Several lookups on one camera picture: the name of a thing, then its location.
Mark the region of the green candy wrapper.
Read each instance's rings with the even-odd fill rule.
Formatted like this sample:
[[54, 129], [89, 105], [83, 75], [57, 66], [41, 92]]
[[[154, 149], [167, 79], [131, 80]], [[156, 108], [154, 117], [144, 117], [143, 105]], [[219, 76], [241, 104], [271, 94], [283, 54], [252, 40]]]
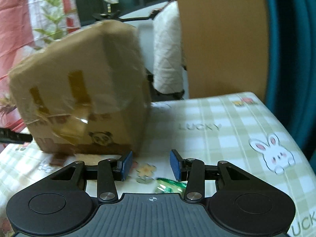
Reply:
[[157, 178], [156, 183], [157, 186], [155, 189], [155, 193], [157, 194], [179, 193], [183, 195], [187, 185], [185, 182], [173, 181], [166, 178]]

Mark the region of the red snack packet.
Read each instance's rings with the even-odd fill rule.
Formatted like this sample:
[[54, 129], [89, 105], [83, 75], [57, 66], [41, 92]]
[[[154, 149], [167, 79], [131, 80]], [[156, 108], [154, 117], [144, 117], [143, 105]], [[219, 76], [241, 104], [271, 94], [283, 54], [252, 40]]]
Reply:
[[75, 155], [68, 155], [65, 153], [55, 153], [51, 156], [51, 159], [49, 160], [49, 165], [64, 167], [74, 162], [75, 159], [76, 159]]

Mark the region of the checkered printed tablecloth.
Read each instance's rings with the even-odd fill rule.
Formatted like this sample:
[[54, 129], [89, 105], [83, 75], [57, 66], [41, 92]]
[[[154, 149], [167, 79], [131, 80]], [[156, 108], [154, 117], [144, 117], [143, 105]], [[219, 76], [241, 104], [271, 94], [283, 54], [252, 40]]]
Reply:
[[[295, 202], [296, 214], [289, 236], [315, 236], [315, 173], [293, 138], [253, 93], [239, 93], [204, 99], [155, 102], [151, 104], [142, 150], [134, 158], [127, 180], [118, 183], [123, 192], [158, 192], [155, 178], [174, 180], [169, 165], [171, 149], [185, 158], [197, 158], [206, 164], [225, 160], [252, 173], [288, 194]], [[9, 144], [1, 152], [1, 236], [13, 236], [5, 206], [23, 187], [55, 172], [49, 165], [51, 155], [43, 153], [35, 142]], [[184, 223], [171, 232], [167, 223], [154, 223], [158, 205], [149, 209], [139, 205], [131, 212], [131, 223], [141, 223], [126, 236], [155, 236], [146, 223], [153, 223], [157, 236], [184, 236], [190, 229], [200, 232], [198, 223]]]

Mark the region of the brown cardboard box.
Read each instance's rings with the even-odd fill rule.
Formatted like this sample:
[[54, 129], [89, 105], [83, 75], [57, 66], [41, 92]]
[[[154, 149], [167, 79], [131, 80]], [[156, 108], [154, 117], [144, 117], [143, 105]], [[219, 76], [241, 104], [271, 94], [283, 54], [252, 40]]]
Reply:
[[10, 93], [46, 153], [121, 155], [141, 147], [150, 90], [137, 29], [104, 20], [23, 59]]

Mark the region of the white quilted blanket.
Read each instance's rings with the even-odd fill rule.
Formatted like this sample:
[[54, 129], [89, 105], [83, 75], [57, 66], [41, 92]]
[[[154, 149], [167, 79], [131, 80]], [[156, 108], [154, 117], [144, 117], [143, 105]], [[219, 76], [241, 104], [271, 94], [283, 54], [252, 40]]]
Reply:
[[178, 3], [168, 3], [153, 20], [153, 87], [162, 94], [183, 91], [182, 32]]

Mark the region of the red printed backdrop cloth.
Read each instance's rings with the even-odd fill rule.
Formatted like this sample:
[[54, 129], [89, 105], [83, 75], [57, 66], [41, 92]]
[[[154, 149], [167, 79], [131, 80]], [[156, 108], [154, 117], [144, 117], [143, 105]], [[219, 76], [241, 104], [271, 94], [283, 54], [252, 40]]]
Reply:
[[75, 0], [1, 0], [1, 127], [25, 128], [8, 73], [21, 60], [80, 28]]

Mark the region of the wooden cabinet panel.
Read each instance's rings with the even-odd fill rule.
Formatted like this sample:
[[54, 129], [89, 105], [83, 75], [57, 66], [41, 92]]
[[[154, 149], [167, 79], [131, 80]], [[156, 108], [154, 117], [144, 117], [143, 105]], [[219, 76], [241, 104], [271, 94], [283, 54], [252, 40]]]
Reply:
[[250, 91], [263, 99], [268, 75], [265, 0], [177, 0], [189, 95]]

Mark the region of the black exercise bike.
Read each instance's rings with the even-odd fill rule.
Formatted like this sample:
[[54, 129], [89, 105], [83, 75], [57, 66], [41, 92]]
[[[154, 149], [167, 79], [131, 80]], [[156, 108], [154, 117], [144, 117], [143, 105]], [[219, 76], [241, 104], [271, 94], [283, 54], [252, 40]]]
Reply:
[[103, 13], [93, 13], [92, 17], [96, 22], [103, 20], [117, 20], [123, 23], [139, 22], [154, 20], [154, 18], [162, 11], [162, 7], [150, 9], [152, 5], [161, 3], [167, 4], [169, 0], [151, 2], [148, 6], [139, 6], [132, 11], [123, 11], [118, 9], [120, 0], [103, 0], [106, 5], [106, 11]]

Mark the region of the teal curtain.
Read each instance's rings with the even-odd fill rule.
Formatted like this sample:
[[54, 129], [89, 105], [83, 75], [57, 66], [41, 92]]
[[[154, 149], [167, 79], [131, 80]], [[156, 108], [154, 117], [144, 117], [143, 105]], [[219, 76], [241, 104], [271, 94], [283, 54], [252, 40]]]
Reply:
[[315, 150], [315, 0], [266, 0], [265, 105], [304, 154]]

